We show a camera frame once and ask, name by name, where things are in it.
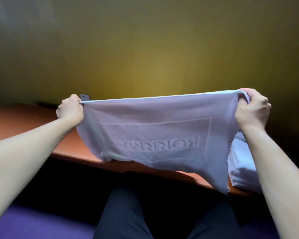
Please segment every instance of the towel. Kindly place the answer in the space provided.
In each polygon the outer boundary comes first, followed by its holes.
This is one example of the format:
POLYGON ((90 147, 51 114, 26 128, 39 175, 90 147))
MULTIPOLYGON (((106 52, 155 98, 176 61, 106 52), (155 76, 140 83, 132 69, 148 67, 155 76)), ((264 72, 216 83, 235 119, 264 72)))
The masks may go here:
POLYGON ((236 134, 231 144, 231 151, 228 155, 228 174, 233 186, 262 193, 255 163, 241 132, 236 134))
POLYGON ((226 90, 179 96, 84 101, 77 131, 103 161, 196 173, 214 189, 228 192, 231 143, 239 130, 238 99, 226 90))

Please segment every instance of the leg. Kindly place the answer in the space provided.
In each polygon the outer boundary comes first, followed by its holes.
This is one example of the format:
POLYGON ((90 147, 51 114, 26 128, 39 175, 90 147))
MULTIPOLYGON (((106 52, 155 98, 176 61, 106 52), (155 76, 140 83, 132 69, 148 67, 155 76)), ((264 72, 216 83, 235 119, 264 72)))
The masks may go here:
POLYGON ((153 239, 135 192, 127 187, 113 189, 104 208, 94 239, 153 239))
POLYGON ((236 216, 226 198, 216 199, 203 213, 187 239, 241 239, 236 216))

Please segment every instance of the dark pants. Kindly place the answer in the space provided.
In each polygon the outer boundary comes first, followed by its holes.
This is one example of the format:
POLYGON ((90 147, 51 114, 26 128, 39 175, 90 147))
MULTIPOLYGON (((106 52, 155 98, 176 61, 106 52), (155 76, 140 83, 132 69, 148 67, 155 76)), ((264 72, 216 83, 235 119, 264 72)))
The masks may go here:
MULTIPOLYGON (((241 239, 242 235, 235 214, 226 197, 212 190, 208 190, 209 192, 212 194, 204 194, 201 204, 195 205, 195 208, 192 209, 199 211, 200 214, 195 217, 196 222, 193 223, 187 239, 241 239)), ((192 196, 199 201, 196 194, 192 194, 192 196)), ((180 226, 177 225, 172 230, 177 230, 178 227, 180 226)), ((153 238, 144 220, 139 189, 130 184, 128 186, 120 185, 113 189, 93 237, 93 239, 118 238, 153 238)))

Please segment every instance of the hand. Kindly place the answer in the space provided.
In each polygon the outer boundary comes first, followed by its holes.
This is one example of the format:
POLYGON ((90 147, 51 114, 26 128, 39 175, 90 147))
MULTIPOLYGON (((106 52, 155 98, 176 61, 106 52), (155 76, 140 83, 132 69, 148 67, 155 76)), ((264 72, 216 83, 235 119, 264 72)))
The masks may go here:
POLYGON ((83 120, 83 106, 79 104, 80 101, 81 99, 76 94, 63 100, 56 110, 58 119, 70 120, 74 126, 79 125, 83 120))
POLYGON ((255 89, 241 88, 238 90, 246 92, 251 98, 250 104, 247 104, 244 98, 240 98, 238 101, 235 117, 240 129, 243 131, 246 128, 254 127, 264 130, 271 108, 268 99, 255 89))

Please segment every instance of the forearm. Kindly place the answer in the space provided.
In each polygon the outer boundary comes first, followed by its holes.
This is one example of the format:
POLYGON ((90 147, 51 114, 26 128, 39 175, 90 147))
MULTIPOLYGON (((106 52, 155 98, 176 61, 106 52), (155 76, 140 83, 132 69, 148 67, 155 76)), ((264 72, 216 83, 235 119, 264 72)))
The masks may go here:
POLYGON ((0 141, 0 216, 74 126, 58 119, 0 141))
POLYGON ((264 130, 242 129, 282 239, 299 239, 299 169, 264 130))

